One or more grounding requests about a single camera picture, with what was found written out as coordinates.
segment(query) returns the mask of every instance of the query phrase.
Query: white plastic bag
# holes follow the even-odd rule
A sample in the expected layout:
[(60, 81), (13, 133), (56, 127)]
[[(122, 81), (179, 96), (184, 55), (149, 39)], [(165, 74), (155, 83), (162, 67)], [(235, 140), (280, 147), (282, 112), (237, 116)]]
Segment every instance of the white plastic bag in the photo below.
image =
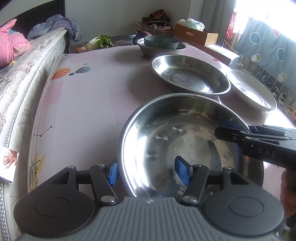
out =
[(181, 19), (177, 22), (177, 24), (183, 25), (188, 28), (193, 28), (201, 32), (205, 29), (205, 25), (203, 23), (196, 21), (193, 18), (188, 18), (188, 20)]

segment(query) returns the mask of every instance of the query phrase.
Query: black headboard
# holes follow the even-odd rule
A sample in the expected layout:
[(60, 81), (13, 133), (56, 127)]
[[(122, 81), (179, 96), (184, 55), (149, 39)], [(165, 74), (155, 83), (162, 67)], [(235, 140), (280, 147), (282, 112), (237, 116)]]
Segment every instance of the black headboard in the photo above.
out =
[(60, 14), (64, 17), (66, 16), (65, 0), (53, 0), (13, 17), (17, 19), (17, 22), (12, 29), (22, 33), (25, 38), (27, 38), (32, 27), (36, 24), (45, 22), (49, 17), (56, 14)]

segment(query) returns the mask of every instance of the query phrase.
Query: pink clothing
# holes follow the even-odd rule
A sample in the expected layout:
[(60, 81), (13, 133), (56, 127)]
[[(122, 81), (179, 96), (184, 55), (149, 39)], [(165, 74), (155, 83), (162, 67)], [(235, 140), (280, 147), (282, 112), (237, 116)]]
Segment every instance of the pink clothing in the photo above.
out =
[(8, 65), (15, 57), (27, 52), (31, 47), (29, 41), (21, 33), (8, 34), (16, 21), (12, 19), (0, 27), (0, 67)]

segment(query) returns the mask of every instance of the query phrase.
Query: white plate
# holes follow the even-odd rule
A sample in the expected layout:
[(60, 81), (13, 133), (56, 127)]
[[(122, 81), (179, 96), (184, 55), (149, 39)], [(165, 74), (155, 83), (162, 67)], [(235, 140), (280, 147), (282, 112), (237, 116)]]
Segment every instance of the white plate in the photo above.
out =
[(226, 73), (238, 95), (250, 106), (262, 110), (271, 111), (277, 108), (276, 100), (272, 94), (252, 76), (231, 69)]

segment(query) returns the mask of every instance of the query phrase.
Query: green bowl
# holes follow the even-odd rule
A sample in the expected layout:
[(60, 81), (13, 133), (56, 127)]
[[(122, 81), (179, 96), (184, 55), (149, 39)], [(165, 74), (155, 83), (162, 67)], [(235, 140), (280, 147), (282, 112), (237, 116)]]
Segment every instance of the green bowl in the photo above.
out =
[(176, 49), (179, 42), (164, 36), (147, 36), (144, 38), (144, 44), (145, 46), (159, 49)]

